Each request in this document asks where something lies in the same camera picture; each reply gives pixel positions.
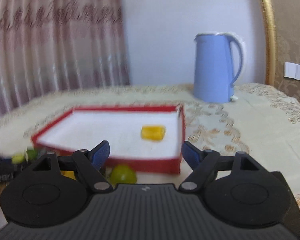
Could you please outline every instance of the white wall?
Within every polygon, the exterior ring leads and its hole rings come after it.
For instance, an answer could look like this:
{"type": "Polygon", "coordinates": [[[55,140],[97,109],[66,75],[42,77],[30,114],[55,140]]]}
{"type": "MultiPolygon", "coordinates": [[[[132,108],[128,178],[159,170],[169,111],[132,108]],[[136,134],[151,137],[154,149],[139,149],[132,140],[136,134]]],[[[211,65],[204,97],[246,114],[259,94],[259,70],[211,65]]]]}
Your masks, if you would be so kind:
{"type": "Polygon", "coordinates": [[[259,0],[122,3],[132,84],[193,82],[194,38],[206,31],[231,31],[241,36],[246,43],[247,65],[238,83],[264,82],[265,35],[259,0]]]}

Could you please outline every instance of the beige tablecloth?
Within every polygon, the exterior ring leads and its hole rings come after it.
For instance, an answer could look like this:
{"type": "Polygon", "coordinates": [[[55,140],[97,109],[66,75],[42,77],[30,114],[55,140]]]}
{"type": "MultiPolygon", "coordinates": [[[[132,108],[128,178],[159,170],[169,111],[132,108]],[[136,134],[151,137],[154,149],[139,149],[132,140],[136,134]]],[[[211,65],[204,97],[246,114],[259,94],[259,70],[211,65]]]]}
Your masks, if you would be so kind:
{"type": "MultiPolygon", "coordinates": [[[[260,84],[237,87],[235,95],[239,98],[236,102],[221,105],[193,98],[190,85],[53,93],[0,119],[0,155],[24,151],[31,145],[31,134],[76,105],[182,103],[187,140],[198,148],[212,148],[223,155],[246,151],[269,171],[281,171],[300,207],[300,104],[260,84]]],[[[190,173],[183,161],[179,176],[138,173],[138,182],[173,182],[178,186],[190,173]]]]}

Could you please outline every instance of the pink curtain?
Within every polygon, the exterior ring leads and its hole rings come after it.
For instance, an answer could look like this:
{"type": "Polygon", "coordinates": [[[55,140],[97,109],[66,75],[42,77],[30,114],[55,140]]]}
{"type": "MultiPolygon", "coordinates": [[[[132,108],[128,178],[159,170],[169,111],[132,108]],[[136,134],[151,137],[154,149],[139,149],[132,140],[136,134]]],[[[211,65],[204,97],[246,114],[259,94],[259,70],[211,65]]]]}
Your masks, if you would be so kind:
{"type": "Polygon", "coordinates": [[[0,0],[0,116],[50,91],[128,83],[120,0],[0,0]]]}

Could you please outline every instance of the kettle handle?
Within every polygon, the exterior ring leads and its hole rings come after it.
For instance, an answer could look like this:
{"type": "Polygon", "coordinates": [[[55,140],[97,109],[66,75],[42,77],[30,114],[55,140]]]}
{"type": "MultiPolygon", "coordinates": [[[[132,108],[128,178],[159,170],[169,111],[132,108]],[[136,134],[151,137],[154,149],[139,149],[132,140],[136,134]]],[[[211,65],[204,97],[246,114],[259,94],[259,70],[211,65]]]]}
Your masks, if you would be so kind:
{"type": "Polygon", "coordinates": [[[238,79],[240,73],[242,72],[243,60],[244,60],[244,57],[245,57],[245,51],[244,51],[243,42],[238,40],[238,38],[236,37],[237,35],[231,34],[231,33],[227,33],[226,35],[228,37],[229,42],[233,41],[239,48],[239,56],[240,56],[239,69],[238,69],[238,72],[236,73],[235,77],[233,78],[233,80],[230,83],[230,86],[233,87],[234,82],[236,82],[236,80],[238,79]]]}

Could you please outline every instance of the red box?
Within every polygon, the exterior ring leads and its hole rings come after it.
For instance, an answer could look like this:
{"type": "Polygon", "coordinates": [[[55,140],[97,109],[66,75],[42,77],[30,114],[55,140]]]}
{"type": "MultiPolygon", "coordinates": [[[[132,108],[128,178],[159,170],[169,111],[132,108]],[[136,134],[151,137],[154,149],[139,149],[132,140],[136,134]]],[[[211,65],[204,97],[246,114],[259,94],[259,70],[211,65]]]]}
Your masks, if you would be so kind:
{"type": "Polygon", "coordinates": [[[182,105],[74,107],[32,135],[34,147],[71,155],[91,150],[101,141],[110,144],[106,166],[127,164],[136,171],[180,173],[185,140],[182,105]],[[142,125],[165,125],[161,142],[141,139],[142,125]]]}

